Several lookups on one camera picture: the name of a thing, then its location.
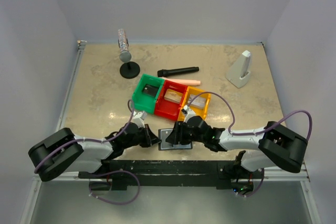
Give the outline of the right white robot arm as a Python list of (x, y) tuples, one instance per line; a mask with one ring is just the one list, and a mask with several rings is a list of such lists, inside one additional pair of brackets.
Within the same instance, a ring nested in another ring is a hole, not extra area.
[(234, 165), (234, 172), (240, 178), (273, 166), (298, 173), (308, 145), (306, 138), (275, 121), (251, 132), (230, 132), (226, 128), (211, 127), (200, 116), (176, 122), (166, 142), (172, 145), (200, 142), (213, 152), (243, 150), (240, 161)]

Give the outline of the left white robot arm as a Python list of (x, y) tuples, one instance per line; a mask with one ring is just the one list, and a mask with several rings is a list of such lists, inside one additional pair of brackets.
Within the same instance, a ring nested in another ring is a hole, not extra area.
[(86, 172), (103, 178), (108, 174), (108, 161), (120, 157), (127, 148), (148, 148), (161, 143), (149, 128), (128, 123), (119, 131), (105, 138), (85, 138), (75, 135), (65, 127), (28, 151), (35, 170), (44, 182), (51, 181), (65, 172)]

